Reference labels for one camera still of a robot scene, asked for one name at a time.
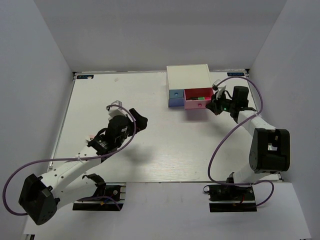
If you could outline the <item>blue table label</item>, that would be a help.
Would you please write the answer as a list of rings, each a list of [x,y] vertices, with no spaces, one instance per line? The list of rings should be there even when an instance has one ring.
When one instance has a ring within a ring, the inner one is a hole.
[[[88,79],[93,79],[94,75],[93,74],[86,74],[86,75],[77,75],[76,79],[78,80],[88,80]]]
[[[243,72],[227,72],[228,77],[244,77],[245,74]]]

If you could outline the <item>light blue small drawer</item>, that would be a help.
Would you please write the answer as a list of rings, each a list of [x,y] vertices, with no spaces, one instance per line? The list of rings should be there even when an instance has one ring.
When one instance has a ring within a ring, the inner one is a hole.
[[[184,97],[183,89],[170,89],[169,99],[182,99]]]

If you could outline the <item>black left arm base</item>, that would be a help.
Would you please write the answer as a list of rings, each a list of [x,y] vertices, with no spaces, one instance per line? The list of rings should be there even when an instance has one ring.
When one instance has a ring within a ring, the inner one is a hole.
[[[119,212],[125,203],[126,184],[107,183],[97,189],[92,196],[81,198],[73,203],[73,211]]]

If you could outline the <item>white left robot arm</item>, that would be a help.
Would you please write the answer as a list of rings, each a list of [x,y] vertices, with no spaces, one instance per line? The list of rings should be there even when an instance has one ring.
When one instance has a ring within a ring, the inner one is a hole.
[[[107,108],[108,126],[98,131],[77,154],[40,176],[31,174],[23,184],[18,200],[36,225],[49,221],[60,208],[76,201],[98,201],[106,196],[106,182],[87,171],[102,164],[117,152],[128,137],[147,128],[148,119],[134,108],[125,111]]]

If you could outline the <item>white drawer cabinet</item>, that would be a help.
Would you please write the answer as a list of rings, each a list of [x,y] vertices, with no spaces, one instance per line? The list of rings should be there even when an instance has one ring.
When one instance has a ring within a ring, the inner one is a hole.
[[[207,64],[169,65],[166,71],[169,90],[200,89],[211,86]]]

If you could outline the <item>blue wide drawer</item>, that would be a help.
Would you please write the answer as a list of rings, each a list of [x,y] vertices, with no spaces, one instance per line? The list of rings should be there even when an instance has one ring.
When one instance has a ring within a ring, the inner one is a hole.
[[[183,107],[184,106],[184,99],[183,98],[170,98],[168,100],[168,107]]]

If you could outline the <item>right blue table label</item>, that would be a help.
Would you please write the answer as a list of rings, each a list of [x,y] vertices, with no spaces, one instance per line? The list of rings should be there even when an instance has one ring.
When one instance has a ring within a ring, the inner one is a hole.
[[[227,72],[228,77],[244,77],[245,74],[243,72]]]

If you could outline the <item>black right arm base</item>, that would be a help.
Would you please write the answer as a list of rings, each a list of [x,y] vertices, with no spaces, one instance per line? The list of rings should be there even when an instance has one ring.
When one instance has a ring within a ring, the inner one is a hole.
[[[203,193],[209,196],[211,213],[256,212],[256,198],[252,187],[205,185]]]

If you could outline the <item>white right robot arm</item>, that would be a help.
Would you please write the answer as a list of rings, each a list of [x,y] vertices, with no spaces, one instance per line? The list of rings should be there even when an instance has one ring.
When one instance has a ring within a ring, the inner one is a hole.
[[[215,115],[230,113],[237,123],[252,137],[248,163],[230,174],[232,183],[225,188],[226,195],[236,200],[244,193],[245,184],[288,171],[290,167],[290,133],[267,123],[253,107],[249,107],[249,88],[235,86],[230,99],[226,88],[213,87],[214,94],[206,108]]]

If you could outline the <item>green highlighter marker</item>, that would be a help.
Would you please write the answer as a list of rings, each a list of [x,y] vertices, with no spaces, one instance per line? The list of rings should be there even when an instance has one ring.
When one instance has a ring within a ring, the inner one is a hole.
[[[188,101],[203,101],[203,100],[206,100],[206,98],[204,96],[188,98]]]

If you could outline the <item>left blue table label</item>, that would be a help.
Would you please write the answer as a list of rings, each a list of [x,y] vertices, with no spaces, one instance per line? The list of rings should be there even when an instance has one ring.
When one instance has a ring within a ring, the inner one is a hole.
[[[78,80],[88,80],[88,79],[93,79],[94,75],[93,74],[86,74],[86,75],[77,75],[76,79]]]

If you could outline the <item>pink drawer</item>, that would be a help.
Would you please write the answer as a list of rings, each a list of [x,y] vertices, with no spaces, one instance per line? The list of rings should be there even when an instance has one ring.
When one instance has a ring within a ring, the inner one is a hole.
[[[213,89],[211,87],[207,88],[190,88],[184,90],[184,109],[205,109],[206,104],[211,101],[213,95]],[[191,97],[205,97],[205,100],[188,100]]]

